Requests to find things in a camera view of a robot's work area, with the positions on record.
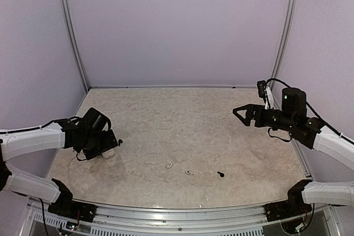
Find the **white wall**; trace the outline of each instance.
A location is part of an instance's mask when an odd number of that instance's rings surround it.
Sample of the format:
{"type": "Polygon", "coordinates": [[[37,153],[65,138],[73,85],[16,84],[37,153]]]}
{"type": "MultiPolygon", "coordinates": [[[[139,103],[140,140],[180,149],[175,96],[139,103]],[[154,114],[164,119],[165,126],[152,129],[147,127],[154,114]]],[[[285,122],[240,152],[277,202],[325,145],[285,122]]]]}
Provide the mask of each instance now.
{"type": "Polygon", "coordinates": [[[69,0],[92,86],[255,86],[288,0],[69,0]]]}
{"type": "MultiPolygon", "coordinates": [[[[0,128],[73,115],[84,97],[59,0],[0,0],[0,128]]],[[[52,150],[11,161],[44,176],[52,150]]],[[[0,192],[0,234],[18,234],[25,197],[0,192]]]]}
{"type": "MultiPolygon", "coordinates": [[[[331,125],[354,138],[354,0],[297,0],[279,78],[307,93],[331,125]]],[[[280,100],[280,86],[277,98],[280,100]]],[[[354,180],[327,155],[303,149],[318,181],[354,180]]],[[[354,208],[338,211],[344,235],[354,235],[354,208]]]]}

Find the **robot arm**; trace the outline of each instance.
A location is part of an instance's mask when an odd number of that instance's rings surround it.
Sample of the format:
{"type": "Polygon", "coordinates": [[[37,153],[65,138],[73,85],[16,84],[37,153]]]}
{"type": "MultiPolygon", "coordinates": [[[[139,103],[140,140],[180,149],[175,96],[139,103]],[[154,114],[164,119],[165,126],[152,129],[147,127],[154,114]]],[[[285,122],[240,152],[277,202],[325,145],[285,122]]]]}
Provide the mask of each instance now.
{"type": "Polygon", "coordinates": [[[6,161],[36,151],[60,148],[73,148],[77,154],[83,151],[85,160],[91,160],[99,154],[109,158],[114,155],[113,148],[121,143],[111,129],[111,121],[94,108],[90,108],[82,118],[54,120],[35,128],[1,130],[0,191],[41,198],[51,203],[49,212],[75,219],[77,213],[81,213],[82,220],[90,221],[95,206],[73,201],[72,193],[61,181],[35,176],[6,161]]]}
{"type": "MultiPolygon", "coordinates": [[[[259,81],[257,87],[259,96],[266,103],[265,96],[269,95],[269,91],[265,92],[266,82],[259,81]]],[[[307,148],[325,153],[354,170],[354,141],[333,131],[323,119],[307,117],[306,104],[305,92],[287,87],[282,91],[282,110],[248,104],[235,108],[233,114],[246,126],[254,120],[255,127],[269,127],[269,135],[271,130],[287,131],[290,138],[307,148]],[[245,117],[239,114],[244,110],[245,117]]],[[[322,183],[301,180],[288,191],[288,200],[267,204],[265,210],[268,221],[274,221],[310,212],[313,203],[354,207],[354,181],[322,183]]]]}

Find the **beige table surface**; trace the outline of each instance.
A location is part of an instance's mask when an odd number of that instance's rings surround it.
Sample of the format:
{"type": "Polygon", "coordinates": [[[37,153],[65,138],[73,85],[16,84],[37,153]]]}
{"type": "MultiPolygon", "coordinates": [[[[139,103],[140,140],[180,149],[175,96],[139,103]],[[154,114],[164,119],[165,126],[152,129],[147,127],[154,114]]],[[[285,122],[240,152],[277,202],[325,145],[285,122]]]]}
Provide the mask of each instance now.
{"type": "Polygon", "coordinates": [[[98,109],[123,144],[108,160],[78,162],[72,149],[59,150],[49,177],[77,199],[119,206],[211,208],[285,199],[304,178],[299,159],[291,144],[232,114],[247,103],[263,104],[257,90],[90,90],[78,115],[98,109]]]}

